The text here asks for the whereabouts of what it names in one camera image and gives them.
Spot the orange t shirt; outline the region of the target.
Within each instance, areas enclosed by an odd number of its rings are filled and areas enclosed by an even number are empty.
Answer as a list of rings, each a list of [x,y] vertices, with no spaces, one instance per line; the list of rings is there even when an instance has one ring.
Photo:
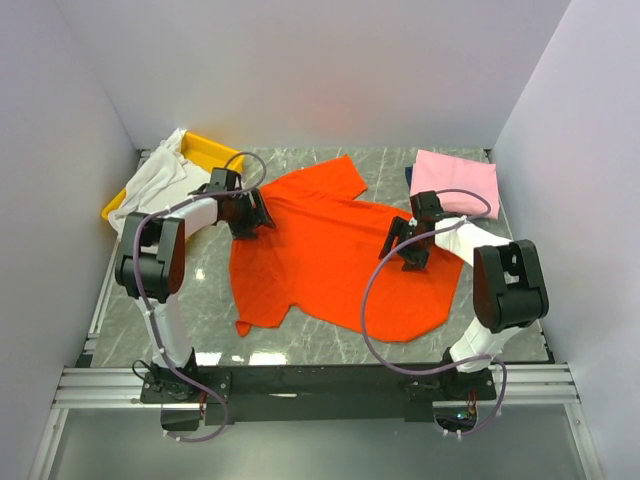
[[[261,187],[276,228],[231,247],[240,336],[279,327],[292,307],[383,342],[409,342],[447,322],[462,260],[436,249],[423,271],[403,271],[393,257],[375,275],[392,219],[409,215],[359,200],[366,189],[349,156]]]

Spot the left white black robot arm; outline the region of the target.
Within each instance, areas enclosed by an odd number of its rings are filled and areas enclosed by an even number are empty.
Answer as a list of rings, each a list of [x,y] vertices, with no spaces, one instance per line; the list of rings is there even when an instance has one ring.
[[[139,307],[153,345],[146,383],[179,402],[193,399],[203,383],[178,299],[186,240],[219,222],[235,240],[255,239],[261,226],[276,227],[259,188],[247,188],[239,173],[216,167],[207,183],[177,204],[128,214],[116,254],[115,280]]]

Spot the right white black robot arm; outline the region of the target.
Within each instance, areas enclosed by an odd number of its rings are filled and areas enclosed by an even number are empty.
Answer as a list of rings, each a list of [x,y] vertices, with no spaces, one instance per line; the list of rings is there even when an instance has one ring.
[[[444,395],[460,399],[514,335],[547,315],[549,298],[534,243],[510,240],[475,225],[475,219],[489,215],[491,205],[468,190],[459,192],[478,200],[484,209],[470,216],[446,212],[439,196],[449,192],[412,195],[412,218],[393,218],[379,260],[385,265],[397,255],[404,271],[423,271],[441,249],[472,267],[474,318],[445,352],[443,365],[428,371],[439,375]]]

